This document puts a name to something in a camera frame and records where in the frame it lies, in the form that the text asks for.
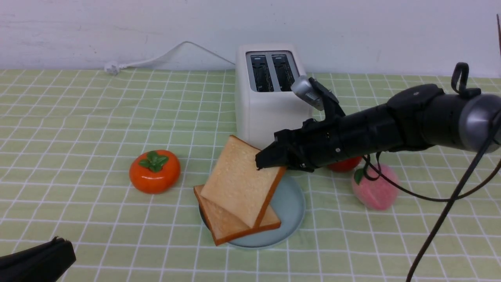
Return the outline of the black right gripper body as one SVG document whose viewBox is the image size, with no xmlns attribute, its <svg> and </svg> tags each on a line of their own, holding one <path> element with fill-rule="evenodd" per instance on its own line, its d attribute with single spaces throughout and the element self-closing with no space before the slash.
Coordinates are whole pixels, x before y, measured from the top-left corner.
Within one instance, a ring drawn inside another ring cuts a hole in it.
<svg viewBox="0 0 501 282">
<path fill-rule="evenodd" d="M 312 172 L 317 168 L 352 158 L 346 143 L 352 118 L 308 121 L 296 130 L 274 134 L 274 166 Z"/>
</svg>

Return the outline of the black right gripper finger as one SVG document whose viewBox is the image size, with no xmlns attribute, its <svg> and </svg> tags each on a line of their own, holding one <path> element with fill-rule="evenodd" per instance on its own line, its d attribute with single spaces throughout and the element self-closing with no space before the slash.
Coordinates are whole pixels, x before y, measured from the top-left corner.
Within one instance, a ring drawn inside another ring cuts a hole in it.
<svg viewBox="0 0 501 282">
<path fill-rule="evenodd" d="M 263 168 L 285 167 L 298 170 L 298 163 L 287 145 L 272 143 L 255 156 L 258 170 Z"/>
</svg>

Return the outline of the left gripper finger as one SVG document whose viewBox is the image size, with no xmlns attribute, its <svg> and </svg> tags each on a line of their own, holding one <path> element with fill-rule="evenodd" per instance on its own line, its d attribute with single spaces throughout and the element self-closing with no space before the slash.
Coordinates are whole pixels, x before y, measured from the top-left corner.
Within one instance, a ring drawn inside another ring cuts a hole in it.
<svg viewBox="0 0 501 282">
<path fill-rule="evenodd" d="M 2 282 L 56 282 L 76 261 L 72 242 L 61 237 L 0 258 Z"/>
</svg>

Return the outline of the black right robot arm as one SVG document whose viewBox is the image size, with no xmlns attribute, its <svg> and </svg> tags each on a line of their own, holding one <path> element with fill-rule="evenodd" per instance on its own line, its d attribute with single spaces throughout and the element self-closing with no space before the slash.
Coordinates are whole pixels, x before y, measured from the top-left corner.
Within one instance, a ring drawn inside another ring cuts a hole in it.
<svg viewBox="0 0 501 282">
<path fill-rule="evenodd" d="M 274 142 L 256 154 L 257 168 L 312 172 L 353 157 L 433 146 L 479 152 L 500 121 L 499 96 L 445 94 L 435 84 L 408 88 L 349 115 L 331 91 L 322 85 L 313 89 L 322 98 L 324 120 L 308 119 L 299 129 L 274 133 Z"/>
</svg>

